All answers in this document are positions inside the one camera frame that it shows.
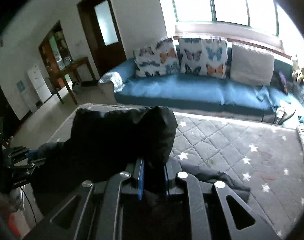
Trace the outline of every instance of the table leg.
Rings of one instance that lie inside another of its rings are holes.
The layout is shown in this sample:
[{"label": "table leg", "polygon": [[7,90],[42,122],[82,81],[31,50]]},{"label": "table leg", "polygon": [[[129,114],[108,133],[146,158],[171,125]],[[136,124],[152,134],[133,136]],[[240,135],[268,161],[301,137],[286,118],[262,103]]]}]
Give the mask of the table leg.
[{"label": "table leg", "polygon": [[63,82],[64,82],[64,84],[65,84],[65,86],[66,86],[66,88],[67,88],[67,91],[69,92],[69,94],[70,94],[70,96],[71,96],[73,102],[77,105],[77,104],[78,104],[78,103],[77,103],[77,100],[76,100],[76,98],[75,98],[75,96],[74,96],[72,90],[70,89],[70,86],[69,86],[68,82],[66,81],[66,78],[63,76],[62,79],[63,79]]},{"label": "table leg", "polygon": [[89,62],[88,60],[86,61],[86,66],[87,66],[88,71],[90,72],[90,74],[91,74],[93,80],[96,81],[96,77],[95,77],[95,75],[94,75],[93,69],[92,69],[92,67],[91,67],[91,65],[90,65],[90,62]]},{"label": "table leg", "polygon": [[73,71],[75,77],[77,78],[78,82],[80,82],[82,84],[82,80],[81,80],[81,77],[79,76],[79,72],[77,71],[77,69],[75,69]]},{"label": "table leg", "polygon": [[61,98],[61,96],[60,96],[58,90],[56,90],[55,93],[56,93],[58,99],[61,101],[61,103],[64,104],[64,101],[63,101],[63,99]]}]

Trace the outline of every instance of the cable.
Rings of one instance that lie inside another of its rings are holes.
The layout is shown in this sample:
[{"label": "cable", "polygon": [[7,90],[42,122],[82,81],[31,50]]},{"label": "cable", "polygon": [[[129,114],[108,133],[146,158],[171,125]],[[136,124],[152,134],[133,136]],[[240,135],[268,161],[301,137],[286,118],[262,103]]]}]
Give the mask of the cable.
[{"label": "cable", "polygon": [[36,217],[35,217],[35,213],[34,213],[34,210],[33,210],[33,208],[32,208],[32,205],[31,205],[31,203],[30,203],[30,201],[29,201],[29,199],[28,199],[28,197],[26,196],[26,193],[25,193],[25,191],[22,189],[22,187],[19,187],[21,190],[22,190],[22,192],[24,193],[24,195],[25,195],[25,197],[26,197],[26,199],[27,199],[27,201],[28,201],[28,203],[29,203],[29,206],[31,207],[31,210],[32,210],[32,212],[33,212],[33,216],[34,216],[34,220],[35,220],[35,225],[37,224],[37,222],[36,222]]}]

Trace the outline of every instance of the quilted rug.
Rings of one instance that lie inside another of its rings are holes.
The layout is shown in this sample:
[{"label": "quilted rug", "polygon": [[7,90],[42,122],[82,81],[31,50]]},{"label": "quilted rug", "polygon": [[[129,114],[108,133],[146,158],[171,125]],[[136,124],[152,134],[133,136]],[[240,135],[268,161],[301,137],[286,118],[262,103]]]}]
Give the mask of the quilted rug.
[{"label": "quilted rug", "polygon": [[[128,107],[86,104],[107,112]],[[66,141],[74,114],[50,141]],[[248,205],[284,238],[304,209],[304,159],[296,131],[262,122],[177,113],[170,154],[226,172],[251,188]]]}]

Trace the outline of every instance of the wooden table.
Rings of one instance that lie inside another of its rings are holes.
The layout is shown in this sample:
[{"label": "wooden table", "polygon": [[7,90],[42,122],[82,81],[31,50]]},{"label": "wooden table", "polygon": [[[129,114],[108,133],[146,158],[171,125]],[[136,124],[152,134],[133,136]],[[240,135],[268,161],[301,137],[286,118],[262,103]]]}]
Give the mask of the wooden table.
[{"label": "wooden table", "polygon": [[68,73],[73,72],[74,75],[75,75],[75,77],[77,78],[77,80],[79,82],[82,82],[81,77],[79,76],[79,73],[77,72],[77,68],[80,67],[83,64],[86,64],[86,66],[88,68],[88,71],[90,72],[93,80],[96,81],[96,77],[94,75],[93,69],[92,69],[92,67],[90,65],[90,62],[88,61],[87,57],[84,57],[84,58],[81,58],[81,59],[78,59],[76,61],[71,62],[68,66],[66,66],[63,69],[60,69],[58,73],[56,73],[55,75],[52,76],[52,78],[56,79],[56,80],[59,79],[59,78],[63,79],[63,82],[64,82],[64,84],[65,84],[65,86],[66,86],[66,88],[67,88],[67,90],[68,90],[71,98],[73,99],[73,102],[76,105],[78,104],[78,102],[77,102],[77,100],[76,100],[76,98],[75,98],[72,90],[70,89],[69,84],[66,81],[65,75],[68,74]]}]

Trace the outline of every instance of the white refrigerator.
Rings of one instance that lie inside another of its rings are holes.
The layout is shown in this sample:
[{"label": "white refrigerator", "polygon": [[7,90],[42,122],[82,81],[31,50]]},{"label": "white refrigerator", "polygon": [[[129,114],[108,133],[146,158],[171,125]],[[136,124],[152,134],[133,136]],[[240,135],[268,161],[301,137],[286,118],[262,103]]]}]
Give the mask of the white refrigerator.
[{"label": "white refrigerator", "polygon": [[42,103],[45,103],[45,101],[52,96],[52,93],[48,89],[38,66],[35,65],[31,69],[27,70],[27,75],[31,80],[40,100]]}]

